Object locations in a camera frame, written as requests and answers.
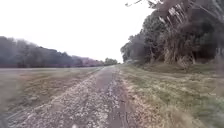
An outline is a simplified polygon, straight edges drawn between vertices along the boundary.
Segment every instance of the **tree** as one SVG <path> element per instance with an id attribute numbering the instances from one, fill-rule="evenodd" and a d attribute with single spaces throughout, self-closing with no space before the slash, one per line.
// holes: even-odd
<path id="1" fill-rule="evenodd" d="M 39 47 L 25 40 L 0 37 L 0 67 L 83 67 L 83 59 L 69 56 L 54 49 Z M 97 60 L 89 59 L 91 65 L 101 66 Z"/>
<path id="2" fill-rule="evenodd" d="M 223 53 L 224 1 L 222 0 L 147 0 L 154 12 L 143 28 L 121 48 L 124 61 L 177 62 L 213 59 Z"/>
<path id="3" fill-rule="evenodd" d="M 117 64 L 117 60 L 115 60 L 115 59 L 110 59 L 110 58 L 106 58 L 106 59 L 105 59 L 105 62 L 104 62 L 104 65 L 105 65 L 105 66 L 115 65 L 115 64 Z"/>

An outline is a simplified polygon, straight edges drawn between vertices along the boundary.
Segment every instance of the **dirt road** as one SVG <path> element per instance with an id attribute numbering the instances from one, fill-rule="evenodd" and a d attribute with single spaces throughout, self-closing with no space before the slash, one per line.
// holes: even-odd
<path id="1" fill-rule="evenodd" d="M 7 118 L 11 128 L 136 128 L 115 67 L 106 67 L 47 104 Z"/>

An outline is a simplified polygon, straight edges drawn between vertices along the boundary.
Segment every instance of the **grass verge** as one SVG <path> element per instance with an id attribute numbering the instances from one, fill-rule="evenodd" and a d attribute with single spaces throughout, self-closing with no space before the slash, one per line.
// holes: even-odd
<path id="1" fill-rule="evenodd" d="M 154 66 L 150 71 L 131 65 L 120 66 L 129 91 L 148 107 L 145 113 L 148 112 L 150 123 L 145 127 L 152 127 L 150 124 L 164 128 L 224 126 L 223 77 L 210 69 L 205 73 L 204 67 L 194 68 L 197 70 L 192 68 L 194 71 L 184 73 L 165 65 L 163 68 Z"/>

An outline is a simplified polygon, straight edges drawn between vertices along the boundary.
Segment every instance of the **overcast sky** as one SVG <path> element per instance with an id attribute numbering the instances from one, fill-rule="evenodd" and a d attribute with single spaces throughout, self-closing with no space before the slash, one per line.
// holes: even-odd
<path id="1" fill-rule="evenodd" d="M 120 48 L 151 10 L 130 0 L 0 0 L 0 35 L 70 55 L 121 61 Z"/>

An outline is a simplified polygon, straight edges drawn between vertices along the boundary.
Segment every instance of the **green grass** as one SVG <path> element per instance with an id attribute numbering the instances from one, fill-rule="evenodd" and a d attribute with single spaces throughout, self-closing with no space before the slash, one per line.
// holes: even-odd
<path id="1" fill-rule="evenodd" d="M 207 66 L 193 67 L 191 70 L 194 71 L 189 70 L 187 73 L 174 67 L 172 70 L 170 66 L 166 67 L 167 69 L 165 67 L 163 65 L 163 68 L 159 69 L 154 66 L 148 71 L 132 65 L 123 65 L 120 69 L 123 71 L 123 77 L 132 83 L 135 93 L 150 106 L 159 108 L 161 117 L 170 124 L 165 127 L 222 128 L 222 76 L 214 74 L 212 68 Z"/>
<path id="2" fill-rule="evenodd" d="M 1 115 L 46 103 L 99 69 L 0 69 Z"/>

